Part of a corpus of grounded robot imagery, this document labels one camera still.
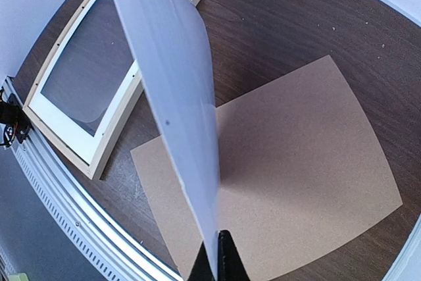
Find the brown cardboard sheet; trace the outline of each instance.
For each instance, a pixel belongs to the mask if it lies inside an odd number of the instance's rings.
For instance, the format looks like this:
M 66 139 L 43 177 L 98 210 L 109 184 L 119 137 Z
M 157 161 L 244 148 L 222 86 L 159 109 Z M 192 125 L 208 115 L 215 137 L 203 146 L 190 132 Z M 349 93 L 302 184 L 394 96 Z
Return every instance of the brown cardboard sheet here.
M 297 269 L 401 204 L 379 141 L 330 56 L 217 108 L 218 225 L 252 280 Z M 201 237 L 161 138 L 132 151 L 184 278 Z

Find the white board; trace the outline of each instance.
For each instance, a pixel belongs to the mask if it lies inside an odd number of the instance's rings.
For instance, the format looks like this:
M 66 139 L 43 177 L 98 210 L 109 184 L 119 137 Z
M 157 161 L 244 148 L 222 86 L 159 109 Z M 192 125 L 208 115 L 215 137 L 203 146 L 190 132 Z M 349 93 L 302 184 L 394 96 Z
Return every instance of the white board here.
M 205 25 L 190 0 L 116 0 L 116 6 L 216 277 L 219 164 Z

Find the wood grain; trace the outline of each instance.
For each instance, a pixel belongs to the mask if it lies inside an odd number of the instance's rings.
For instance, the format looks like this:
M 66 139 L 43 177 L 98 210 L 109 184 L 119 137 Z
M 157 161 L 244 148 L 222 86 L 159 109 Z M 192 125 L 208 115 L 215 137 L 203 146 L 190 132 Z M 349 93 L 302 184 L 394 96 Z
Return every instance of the wood grain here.
M 81 1 L 67 0 L 34 45 L 14 81 L 21 98 Z M 373 126 L 403 198 L 401 208 L 363 235 L 276 280 L 381 280 L 421 212 L 420 28 L 378 0 L 202 0 L 198 9 L 212 48 L 217 105 L 329 54 Z M 74 174 L 174 267 L 130 157 L 130 149 L 158 134 L 142 95 L 102 180 Z

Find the wooden frame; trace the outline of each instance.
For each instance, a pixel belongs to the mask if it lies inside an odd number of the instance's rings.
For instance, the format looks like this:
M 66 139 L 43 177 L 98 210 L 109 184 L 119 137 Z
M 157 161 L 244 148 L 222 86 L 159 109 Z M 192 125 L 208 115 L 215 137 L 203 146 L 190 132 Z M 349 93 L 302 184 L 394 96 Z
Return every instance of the wooden frame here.
M 196 6 L 200 0 L 191 0 Z M 44 136 L 61 152 L 63 155 L 79 170 L 81 170 L 90 179 L 99 179 L 103 173 L 105 165 L 109 159 L 112 149 L 114 148 L 121 131 L 126 124 L 126 121 L 133 110 L 137 100 L 139 99 L 143 86 L 141 85 L 141 72 L 137 67 L 136 61 L 134 61 L 132 67 L 128 70 L 125 79 L 122 82 L 119 90 L 113 97 L 113 109 L 107 109 L 110 113 L 107 115 L 107 121 L 103 124 L 103 129 L 99 136 L 95 133 L 96 142 L 92 146 L 95 148 L 91 156 L 81 157 L 77 154 L 77 151 L 69 146 L 64 140 L 63 136 L 60 137 L 58 134 L 63 135 L 62 131 L 53 130 L 50 126 L 40 117 L 40 114 L 35 109 L 40 109 L 39 105 L 36 107 L 37 98 L 40 95 L 43 84 L 48 78 L 51 69 L 54 67 L 55 62 L 63 50 L 63 47 L 67 44 L 67 41 L 72 37 L 75 29 L 79 23 L 83 20 L 85 14 L 90 10 L 90 5 L 95 0 L 84 0 L 83 3 L 76 10 L 64 30 L 60 34 L 59 38 L 55 42 L 52 50 L 50 50 L 46 60 L 44 61 L 34 84 L 28 94 L 23 110 L 28 115 L 30 120 L 34 123 L 34 126 L 44 134 Z

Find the dark wood surface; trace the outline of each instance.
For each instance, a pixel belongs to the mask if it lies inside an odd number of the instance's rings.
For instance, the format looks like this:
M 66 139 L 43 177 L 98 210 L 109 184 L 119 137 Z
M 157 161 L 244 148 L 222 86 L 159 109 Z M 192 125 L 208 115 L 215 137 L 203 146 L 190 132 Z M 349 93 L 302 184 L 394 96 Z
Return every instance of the dark wood surface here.
M 82 0 L 67 0 L 14 84 L 25 99 L 52 44 Z M 421 30 L 378 0 L 202 0 L 216 104 L 330 54 L 384 149 L 403 206 L 347 245 L 277 280 L 381 280 L 421 212 Z M 130 157 L 159 134 L 144 95 L 101 180 L 75 177 L 138 241 L 174 267 Z

